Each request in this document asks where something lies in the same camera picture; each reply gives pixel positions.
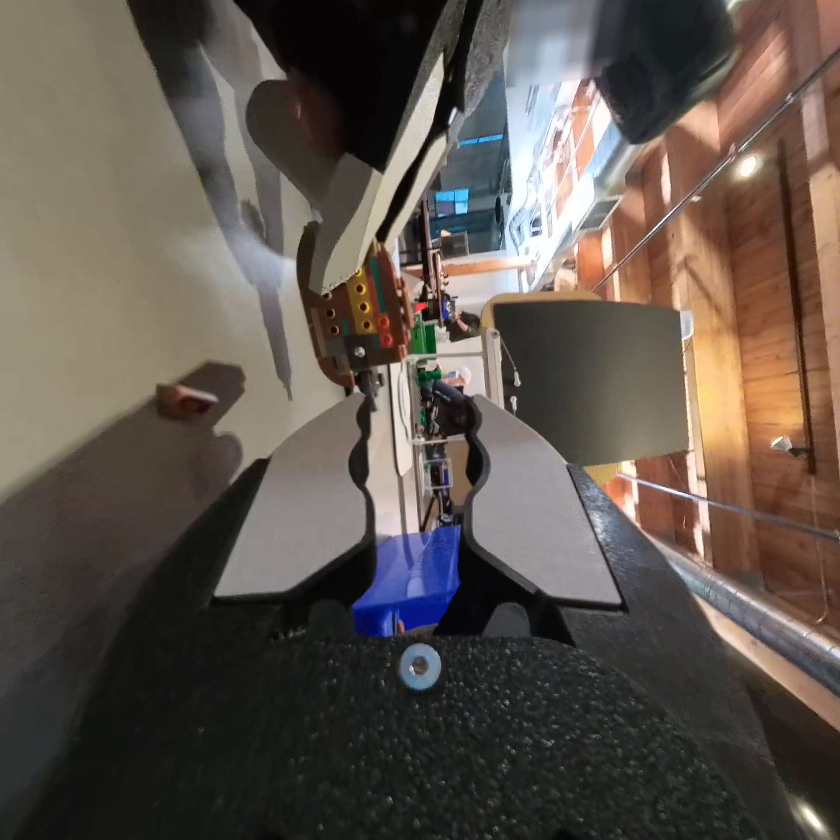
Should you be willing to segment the blue storage bin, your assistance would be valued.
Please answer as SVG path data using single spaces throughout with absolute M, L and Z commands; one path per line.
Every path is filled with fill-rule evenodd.
M 389 637 L 399 627 L 437 625 L 459 587 L 460 533 L 460 526 L 447 526 L 385 539 L 374 582 L 352 607 L 355 632 Z

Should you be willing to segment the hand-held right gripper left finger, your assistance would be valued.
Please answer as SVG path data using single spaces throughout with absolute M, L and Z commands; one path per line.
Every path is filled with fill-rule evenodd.
M 215 598 L 357 601 L 367 592 L 375 577 L 370 435 L 370 401 L 354 393 L 279 445 Z

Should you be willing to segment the grey desk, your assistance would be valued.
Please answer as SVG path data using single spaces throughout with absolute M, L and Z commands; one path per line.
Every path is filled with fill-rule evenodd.
M 241 469 L 343 398 L 295 277 L 309 203 L 248 137 L 235 2 L 2 2 L 2 838 L 127 607 Z M 215 394 L 193 422 L 156 386 Z

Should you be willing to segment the person's left hand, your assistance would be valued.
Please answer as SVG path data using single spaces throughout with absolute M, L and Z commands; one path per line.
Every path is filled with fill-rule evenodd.
M 343 112 L 328 91 L 301 71 L 287 75 L 291 120 L 305 144 L 318 154 L 338 161 L 344 153 Z

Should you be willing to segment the silver duct pipe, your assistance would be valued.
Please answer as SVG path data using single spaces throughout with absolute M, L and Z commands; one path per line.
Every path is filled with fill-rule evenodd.
M 825 688 L 839 694 L 839 643 L 655 538 L 690 592 Z

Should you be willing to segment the small brown brick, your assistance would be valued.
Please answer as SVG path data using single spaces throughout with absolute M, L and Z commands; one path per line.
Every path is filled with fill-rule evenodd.
M 219 399 L 215 394 L 192 388 L 183 383 L 156 386 L 155 411 L 159 417 L 164 419 L 176 422 L 193 422 L 212 412 L 218 404 Z

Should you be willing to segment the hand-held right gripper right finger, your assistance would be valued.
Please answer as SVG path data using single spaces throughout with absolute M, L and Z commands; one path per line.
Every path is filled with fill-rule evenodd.
M 468 545 L 526 592 L 569 606 L 623 598 L 564 458 L 483 395 L 468 438 L 479 477 L 465 511 Z

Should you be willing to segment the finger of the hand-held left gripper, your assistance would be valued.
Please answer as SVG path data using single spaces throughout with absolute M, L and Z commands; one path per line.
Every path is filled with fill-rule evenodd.
M 438 173 L 448 147 L 449 117 L 438 113 L 445 53 L 420 69 L 383 164 L 346 153 L 336 164 L 315 239 L 308 287 L 331 292 L 362 267 L 376 239 L 398 236 Z
M 331 193 L 338 161 L 310 149 L 290 113 L 287 80 L 264 80 L 247 105 L 247 128 L 263 155 L 283 174 L 325 224 L 337 226 L 342 206 Z

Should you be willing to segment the white board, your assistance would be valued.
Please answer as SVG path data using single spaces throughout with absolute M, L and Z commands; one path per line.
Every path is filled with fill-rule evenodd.
M 412 384 L 404 363 L 391 364 L 388 373 L 395 469 L 397 475 L 403 477 L 415 463 Z

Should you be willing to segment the brown toy brick model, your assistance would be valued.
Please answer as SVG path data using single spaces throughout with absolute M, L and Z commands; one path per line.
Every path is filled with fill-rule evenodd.
M 361 391 L 379 408 L 384 382 L 379 368 L 402 363 L 414 326 L 414 308 L 386 247 L 374 241 L 362 267 L 331 291 L 309 286 L 320 223 L 303 230 L 297 250 L 297 282 L 316 361 L 347 392 Z

